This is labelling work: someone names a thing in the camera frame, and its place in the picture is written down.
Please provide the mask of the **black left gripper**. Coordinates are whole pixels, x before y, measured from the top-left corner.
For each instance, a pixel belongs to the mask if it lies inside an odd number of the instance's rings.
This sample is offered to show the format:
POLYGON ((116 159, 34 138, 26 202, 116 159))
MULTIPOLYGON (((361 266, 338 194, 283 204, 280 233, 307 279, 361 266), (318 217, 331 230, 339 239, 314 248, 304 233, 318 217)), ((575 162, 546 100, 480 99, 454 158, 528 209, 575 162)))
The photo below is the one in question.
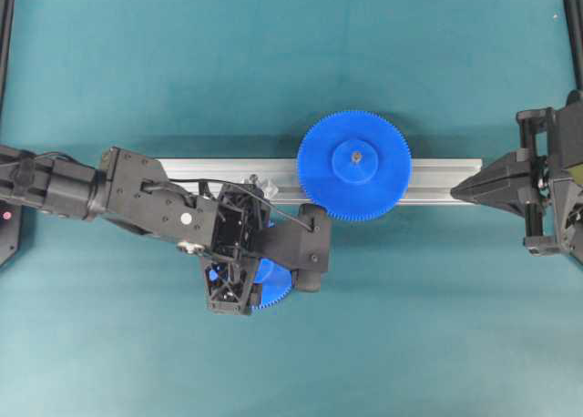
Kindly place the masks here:
POLYGON ((198 192, 198 256, 207 308, 249 316, 261 302, 261 284, 255 283, 261 260, 243 257, 235 264, 237 301, 228 283, 228 263, 211 259, 238 259, 249 250, 253 235, 267 225, 270 209, 261 202, 263 192, 251 183, 223 182, 213 195, 209 182, 201 182, 198 192))

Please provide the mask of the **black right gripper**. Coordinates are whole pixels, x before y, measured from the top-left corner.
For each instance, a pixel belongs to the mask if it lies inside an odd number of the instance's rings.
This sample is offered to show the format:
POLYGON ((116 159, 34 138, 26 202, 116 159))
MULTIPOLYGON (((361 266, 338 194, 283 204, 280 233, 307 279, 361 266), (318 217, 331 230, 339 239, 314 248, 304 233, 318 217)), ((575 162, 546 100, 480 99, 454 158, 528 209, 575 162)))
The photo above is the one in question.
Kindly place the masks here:
POLYGON ((498 158, 450 190, 470 204, 525 214, 524 246, 535 256, 575 254, 575 108, 545 108, 517 114, 520 148, 498 158), (529 175, 530 188, 516 197, 503 190, 478 194, 499 180, 529 175))

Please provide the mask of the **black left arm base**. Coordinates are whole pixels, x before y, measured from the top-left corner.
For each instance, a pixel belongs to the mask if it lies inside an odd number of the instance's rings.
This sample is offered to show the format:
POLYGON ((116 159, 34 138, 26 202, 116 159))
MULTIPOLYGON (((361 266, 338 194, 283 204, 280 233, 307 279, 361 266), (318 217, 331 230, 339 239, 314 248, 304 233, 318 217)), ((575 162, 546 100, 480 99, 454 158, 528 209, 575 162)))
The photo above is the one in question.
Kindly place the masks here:
POLYGON ((19 250, 22 208, 1 201, 0 263, 4 266, 19 250))

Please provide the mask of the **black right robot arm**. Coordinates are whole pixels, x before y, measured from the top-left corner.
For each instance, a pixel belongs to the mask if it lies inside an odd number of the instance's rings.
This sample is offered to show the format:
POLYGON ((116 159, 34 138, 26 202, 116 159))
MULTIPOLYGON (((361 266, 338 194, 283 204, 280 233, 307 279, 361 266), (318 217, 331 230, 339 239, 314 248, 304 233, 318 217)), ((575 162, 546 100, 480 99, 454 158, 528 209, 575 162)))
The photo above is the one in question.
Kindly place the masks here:
POLYGON ((451 188, 466 203, 525 221, 533 256, 564 254, 582 262, 582 92, 560 109, 521 111, 520 147, 451 188))

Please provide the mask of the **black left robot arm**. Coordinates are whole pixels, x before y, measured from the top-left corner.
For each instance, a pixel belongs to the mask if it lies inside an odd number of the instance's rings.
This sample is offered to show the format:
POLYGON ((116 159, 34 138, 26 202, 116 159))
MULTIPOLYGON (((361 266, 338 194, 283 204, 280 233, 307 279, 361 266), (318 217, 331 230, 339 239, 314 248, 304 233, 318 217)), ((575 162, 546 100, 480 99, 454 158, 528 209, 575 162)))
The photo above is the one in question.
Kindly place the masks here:
POLYGON ((226 184, 218 195, 198 185, 189 192, 158 160, 118 147, 96 168, 61 152, 1 148, 3 201, 172 243, 199 257, 210 310, 249 315, 262 302, 253 238, 266 227, 267 202, 251 185, 226 184))

